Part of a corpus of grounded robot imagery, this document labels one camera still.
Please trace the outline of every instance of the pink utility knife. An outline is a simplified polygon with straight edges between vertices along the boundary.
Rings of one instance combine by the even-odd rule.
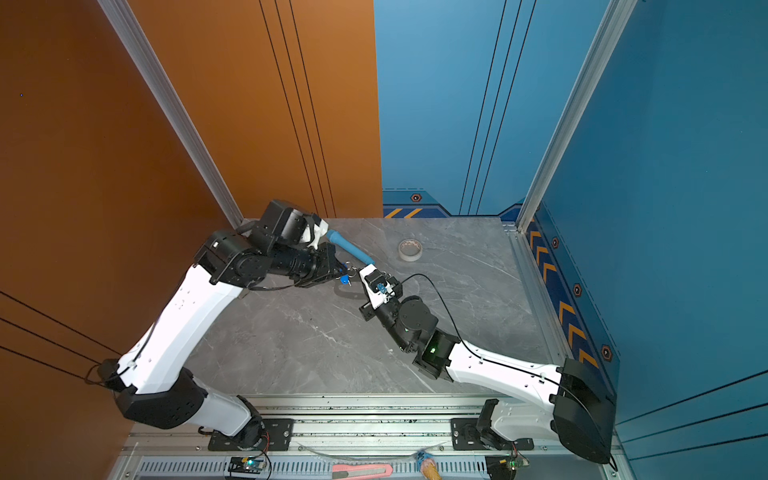
[[[354,480],[366,480],[367,478],[389,477],[392,474],[392,466],[386,463],[372,465],[334,465],[331,478],[353,478]]]

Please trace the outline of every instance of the blue wall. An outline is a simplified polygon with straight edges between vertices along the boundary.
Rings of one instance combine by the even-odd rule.
[[[520,201],[607,4],[376,0],[385,190],[425,190],[451,214],[498,214]]]
[[[768,374],[667,406],[768,369],[767,145],[768,2],[638,2],[543,208],[619,350],[639,480],[765,475],[738,440],[768,435]]]

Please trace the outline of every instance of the brown wall panel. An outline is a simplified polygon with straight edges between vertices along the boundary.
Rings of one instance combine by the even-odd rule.
[[[0,3],[0,290],[125,351],[228,227],[97,2]],[[116,356],[0,296],[0,317]],[[0,345],[89,361],[0,323]],[[103,478],[131,422],[97,386],[0,351],[0,477]]]
[[[372,0],[131,7],[246,217],[381,214]]]

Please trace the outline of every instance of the yellow arrow marking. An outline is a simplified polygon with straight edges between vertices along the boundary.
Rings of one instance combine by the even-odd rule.
[[[536,247],[536,265],[541,265],[541,254],[542,253],[549,253],[549,250],[547,250],[545,247]]]
[[[560,302],[560,324],[563,324],[563,310],[567,310],[568,312],[573,313],[576,315],[576,312],[574,311],[573,307],[568,305],[565,302]]]
[[[531,250],[533,250],[533,237],[540,237],[540,232],[531,232]]]
[[[558,269],[554,268],[554,265],[551,263],[544,262],[544,285],[547,284],[547,270],[552,270],[553,272],[558,271]]]
[[[587,360],[589,363],[594,365],[596,369],[599,369],[598,361],[593,359],[592,356],[589,353],[586,353],[584,350],[578,351],[578,361],[581,363],[584,363],[584,361]]]
[[[411,217],[413,217],[414,215],[416,215],[416,214],[417,214],[418,212],[420,212],[420,211],[422,211],[422,209],[421,209],[421,208],[416,208],[416,209],[414,209],[414,210],[413,210],[413,212],[411,212],[411,213],[410,213],[410,214],[408,214],[408,215],[405,215],[403,218],[411,218]]]
[[[571,324],[568,326],[568,345],[570,346],[574,345],[574,333],[585,340],[587,339],[586,335],[584,335],[584,332]]]

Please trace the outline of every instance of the black line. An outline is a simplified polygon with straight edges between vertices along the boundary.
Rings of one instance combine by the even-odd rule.
[[[728,416],[731,416],[731,415],[736,415],[737,413],[744,413],[744,412],[749,412],[750,410],[760,409],[760,408],[762,408],[764,406],[768,406],[768,402],[761,403],[760,405],[755,405],[755,406],[747,407],[745,409],[736,410],[735,412],[724,413],[722,415],[717,415],[717,416],[714,416],[714,417],[710,417],[708,419],[697,420],[696,422],[686,423],[685,425],[680,425],[678,427],[672,427],[671,429],[661,430],[660,432],[649,433],[648,435],[643,435],[643,436],[637,437],[635,439],[622,440],[621,443],[628,443],[628,442],[634,442],[635,440],[646,439],[647,437],[652,437],[654,435],[659,435],[661,433],[671,432],[673,430],[684,429],[685,427],[690,427],[692,425],[698,425],[700,423],[709,422],[710,420],[722,419],[724,417],[728,417]]]
[[[706,445],[699,445],[697,447],[688,447],[687,449],[672,450],[671,452],[654,453],[653,455],[645,455],[642,457],[628,458],[629,461],[642,460],[643,458],[661,457],[662,455],[669,455],[671,453],[688,452],[689,450],[705,449],[706,447],[716,447],[718,445],[727,445],[729,443],[743,442],[744,440],[761,439],[762,437],[768,437],[768,433],[761,433],[759,435],[752,435],[750,437],[742,437],[740,439],[726,440],[725,442],[708,443]]]
[[[491,126],[493,125],[493,116],[496,113],[496,104],[498,103],[498,94],[502,91],[502,83],[504,83],[504,72],[507,70],[507,61],[509,60],[509,52],[512,50],[512,39],[515,38],[515,29],[518,27],[518,18],[520,17],[520,7],[523,5],[523,0],[520,0],[518,4],[518,14],[515,16],[515,24],[512,26],[512,35],[509,37],[509,46],[507,47],[507,56],[504,59],[504,67],[502,68],[502,77],[498,81],[498,88],[496,89],[496,99],[493,101],[493,110],[491,110],[491,121],[488,122],[488,131],[485,132],[485,142],[482,145],[482,153],[480,154],[480,164],[478,165],[478,174],[475,177],[475,186],[472,188],[472,196],[469,198],[469,207],[467,207],[467,214],[472,209],[472,201],[475,199],[475,190],[478,187],[478,178],[480,178],[480,170],[482,169],[482,158],[485,156],[485,148],[488,146],[488,134],[491,133]]]
[[[502,125],[504,124],[504,116],[507,114],[507,106],[509,106],[509,97],[512,95],[512,87],[515,86],[515,79],[518,76],[518,68],[520,67],[520,58],[523,56],[523,48],[525,48],[525,39],[528,38],[528,29],[531,27],[531,19],[533,18],[533,12],[536,9],[536,1],[533,2],[533,8],[531,8],[531,16],[528,18],[528,27],[525,29],[525,36],[523,37],[523,45],[520,45],[520,54],[518,55],[518,64],[515,65],[515,73],[512,75],[512,83],[509,85],[509,93],[507,94],[507,103],[504,105],[504,112],[502,113],[502,121],[498,124],[498,132],[496,132],[496,141],[493,144],[493,151],[491,152],[491,160],[488,161],[488,169],[485,172],[485,180],[482,182],[482,190],[480,190],[480,198],[478,199],[478,207],[475,209],[475,215],[480,211],[480,202],[482,202],[482,195],[485,193],[485,184],[488,182],[488,174],[491,173],[491,164],[493,163],[493,156],[496,153],[496,145],[498,144],[498,136],[502,133]]]
[[[655,409],[655,410],[651,410],[650,412],[645,412],[645,413],[643,413],[643,414],[641,414],[641,415],[637,415],[637,416],[634,416],[634,417],[632,417],[631,419],[626,419],[626,420],[623,420],[623,421],[621,421],[621,422],[617,423],[616,425],[621,425],[622,423],[631,422],[632,420],[636,420],[636,419],[639,419],[640,417],[645,417],[646,415],[650,415],[651,413],[656,413],[656,412],[659,412],[660,410],[668,409],[668,408],[670,408],[671,406],[680,405],[681,403],[683,403],[683,402],[687,402],[688,400],[697,399],[697,398],[699,398],[700,396],[705,396],[705,395],[707,395],[707,394],[710,394],[710,393],[712,393],[712,392],[716,392],[717,390],[725,389],[725,388],[727,388],[727,387],[729,387],[729,386],[733,386],[733,385],[736,385],[737,383],[746,382],[746,381],[747,381],[747,380],[749,380],[749,379],[753,379],[753,378],[755,378],[755,377],[757,377],[757,376],[765,375],[766,373],[768,373],[768,370],[763,370],[762,372],[758,372],[758,373],[755,373],[754,375],[745,376],[745,377],[744,377],[744,378],[742,378],[742,379],[738,379],[738,380],[736,380],[736,381],[734,381],[734,382],[731,382],[731,383],[726,383],[725,385],[721,385],[721,386],[719,386],[719,387],[717,387],[717,388],[715,388],[715,389],[707,390],[706,392],[702,392],[702,393],[699,393],[698,395],[690,396],[690,397],[688,397],[687,399],[678,400],[677,402],[675,402],[675,403],[670,403],[670,404],[669,404],[669,405],[667,405],[667,406],[659,407],[658,409]]]
[[[72,373],[72,372],[70,372],[69,370],[60,369],[60,368],[58,368],[57,366],[53,366],[53,365],[51,365],[50,363],[46,363],[46,362],[43,362],[42,360],[38,360],[38,359],[36,359],[36,358],[30,357],[29,355],[25,355],[24,353],[20,353],[20,352],[17,352],[16,350],[11,350],[11,349],[9,349],[8,347],[5,347],[5,346],[2,346],[2,345],[0,345],[0,349],[3,349],[3,350],[5,350],[6,352],[14,353],[15,355],[18,355],[18,356],[20,356],[20,357],[24,357],[24,358],[26,358],[27,360],[31,360],[32,362],[37,362],[37,363],[39,363],[39,364],[41,364],[41,365],[45,365],[45,366],[47,366],[47,367],[49,367],[49,368],[52,368],[52,369],[54,369],[54,370],[58,370],[58,371],[59,371],[59,372],[61,372],[61,373],[66,373],[67,375],[73,376],[73,377],[75,377],[76,379],[85,380],[85,377],[81,377],[81,376],[79,376],[77,373]]]
[[[467,183],[469,182],[469,172],[472,171],[472,157],[475,155],[475,144],[478,141],[478,132],[480,131],[480,120],[482,119],[482,110],[485,107],[485,96],[488,94],[488,84],[491,83],[491,72],[493,71],[493,61],[496,58],[496,48],[498,47],[498,36],[502,33],[502,22],[504,21],[504,11],[507,9],[507,0],[504,0],[502,8],[502,18],[498,21],[498,31],[496,32],[496,43],[493,45],[493,55],[491,56],[491,67],[488,69],[488,80],[485,81],[485,91],[482,94],[482,104],[480,105],[480,117],[478,118],[478,127],[475,129],[475,141],[472,142],[472,151],[469,153],[469,166],[467,167],[467,177],[464,179],[464,191],[462,191],[462,202],[458,206],[458,214],[462,214],[464,207],[464,196],[467,193]]]
[[[76,330],[76,329],[74,329],[74,328],[70,327],[70,326],[69,326],[69,325],[67,325],[66,323],[63,323],[63,322],[59,322],[59,321],[58,321],[58,320],[56,320],[54,317],[52,317],[52,316],[48,315],[47,313],[43,313],[43,312],[41,312],[40,310],[38,310],[38,309],[34,308],[33,306],[30,306],[30,305],[29,305],[29,304],[27,304],[27,303],[24,303],[24,302],[22,302],[22,301],[21,301],[21,300],[19,300],[18,298],[14,297],[14,296],[11,296],[11,295],[8,295],[6,292],[3,292],[2,290],[0,290],[0,294],[7,296],[9,299],[13,300],[14,302],[18,303],[19,305],[23,305],[23,306],[26,306],[27,308],[29,308],[31,311],[33,311],[33,312],[35,312],[35,313],[38,313],[38,314],[40,314],[40,315],[43,315],[45,318],[47,318],[47,319],[51,320],[51,321],[52,321],[52,322],[54,322],[54,323],[57,323],[58,325],[61,325],[61,326],[63,326],[65,329],[68,329],[68,330],[70,330],[70,331],[72,331],[72,332],[75,332],[75,333],[77,333],[79,336],[81,336],[81,337],[83,337],[83,338],[86,338],[86,339],[89,339],[89,340],[90,340],[90,341],[92,341],[93,343],[96,343],[96,344],[98,344],[98,345],[101,345],[101,346],[103,346],[105,349],[107,349],[107,350],[109,350],[109,351],[111,351],[111,352],[117,353],[118,355],[122,355],[122,354],[121,354],[120,352],[118,352],[117,350],[109,348],[109,347],[108,347],[108,346],[106,346],[105,344],[103,344],[103,343],[99,342],[98,340],[94,340],[94,339],[92,339],[90,336],[88,336],[88,335],[85,335],[85,334],[84,334],[84,333],[82,333],[82,332],[79,332],[78,330]]]
[[[288,40],[286,39],[286,31],[283,29],[283,19],[280,17],[280,8],[277,6],[277,0],[275,0],[275,10],[277,10],[277,20],[280,22],[280,31],[283,33],[283,43],[286,46],[286,54],[288,54],[288,65],[290,65],[290,73],[293,76],[293,87],[296,89],[296,98],[299,99],[299,110],[301,110],[301,119],[304,120],[304,130],[306,131],[306,141],[310,144],[310,153],[312,154],[312,164],[315,166],[315,176],[317,177],[317,187],[320,189],[320,198],[323,199],[323,209],[326,211],[325,215],[328,216],[328,207],[326,206],[326,196],[323,194],[323,184],[320,183],[320,173],[317,170],[317,161],[315,160],[315,149],[312,148],[312,139],[310,138],[310,128],[306,125],[306,116],[304,115],[304,106],[301,104],[301,94],[299,93],[299,84],[296,82],[296,72],[293,71],[293,62],[290,59],[290,50],[288,49]]]
[[[312,116],[315,119],[315,130],[317,131],[317,141],[320,144],[320,156],[323,158],[323,167],[326,169],[326,180],[328,181],[328,194],[331,197],[331,208],[333,216],[336,216],[336,203],[333,201],[333,189],[331,188],[331,179],[328,177],[328,165],[326,165],[326,154],[323,151],[323,139],[320,138],[320,127],[317,124],[317,114],[315,113],[315,102],[312,100],[312,90],[310,89],[310,78],[306,74],[306,65],[304,64],[304,53],[301,51],[301,40],[299,39],[299,28],[296,26],[296,16],[293,14],[293,0],[288,0],[290,5],[290,16],[293,19],[293,28],[296,30],[296,42],[299,44],[299,56],[301,56],[301,67],[304,69],[304,79],[306,80],[306,90],[310,94],[310,107]]]
[[[310,193],[312,194],[312,202],[314,202],[315,204],[315,211],[318,211],[319,208],[317,208],[317,199],[315,198],[315,192],[312,189],[312,181],[310,180],[310,171],[306,167],[306,160],[304,159],[304,151],[301,149],[301,142],[299,141],[299,131],[296,129],[296,122],[293,120],[293,112],[290,110],[290,102],[288,102],[288,92],[286,91],[285,83],[283,83],[283,74],[280,73],[280,64],[277,62],[277,53],[275,53],[275,44],[272,43],[270,26],[266,23],[266,15],[264,14],[264,5],[262,5],[261,0],[259,0],[259,6],[261,7],[261,16],[264,18],[264,26],[266,27],[266,36],[269,37],[270,45],[272,46],[272,55],[275,58],[275,65],[277,66],[277,74],[280,76],[280,84],[283,86],[283,94],[286,96],[286,105],[288,106],[288,115],[290,115],[290,123],[293,124],[293,133],[296,134],[296,143],[299,145],[299,153],[301,154],[301,161],[302,163],[304,163],[304,173],[306,173],[306,182],[310,185]]]
[[[62,345],[62,344],[60,344],[60,343],[56,343],[56,342],[54,342],[54,341],[53,341],[53,340],[51,340],[51,339],[47,339],[47,338],[45,338],[43,335],[38,335],[37,333],[35,333],[35,332],[32,332],[31,330],[27,330],[26,328],[24,328],[24,327],[23,327],[23,326],[21,326],[21,325],[16,325],[16,324],[15,324],[15,323],[13,323],[12,321],[10,321],[10,320],[6,320],[6,319],[2,318],[1,316],[0,316],[0,321],[2,321],[2,322],[6,322],[8,325],[11,325],[11,326],[14,326],[14,327],[16,327],[16,328],[18,328],[18,329],[20,329],[20,330],[23,330],[23,331],[25,331],[26,333],[29,333],[29,334],[31,334],[31,335],[34,335],[34,336],[38,337],[39,339],[43,339],[43,340],[45,340],[45,341],[46,341],[46,342],[48,342],[48,343],[53,343],[54,345],[56,345],[56,346],[59,346],[59,347],[61,347],[62,349],[64,349],[64,350],[67,350],[68,352],[72,352],[72,353],[74,353],[74,354],[75,354],[75,355],[77,355],[77,356],[81,356],[81,357],[83,357],[83,358],[84,358],[84,359],[86,359],[86,360],[91,360],[93,363],[101,363],[101,362],[97,362],[96,360],[94,360],[94,359],[92,359],[92,358],[89,358],[89,357],[87,357],[87,356],[83,355],[82,353],[79,353],[79,352],[75,352],[73,349],[70,349],[70,348],[68,348],[68,347],[66,347],[66,346],[63,346],[63,345]]]

